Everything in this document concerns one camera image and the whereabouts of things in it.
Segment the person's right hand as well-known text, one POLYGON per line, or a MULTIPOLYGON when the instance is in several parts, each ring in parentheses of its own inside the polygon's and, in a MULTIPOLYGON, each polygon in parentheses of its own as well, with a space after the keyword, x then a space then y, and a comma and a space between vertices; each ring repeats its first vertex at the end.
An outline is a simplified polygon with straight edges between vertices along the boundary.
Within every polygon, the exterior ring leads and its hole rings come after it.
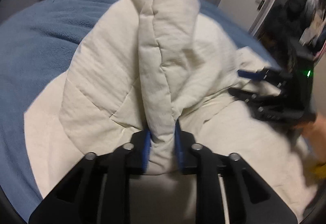
POLYGON ((308 140, 312 147, 316 158, 325 163, 325 149, 326 149, 326 122, 325 116, 321 113, 316 115, 314 122, 300 123, 295 126, 302 130, 301 135, 308 140))

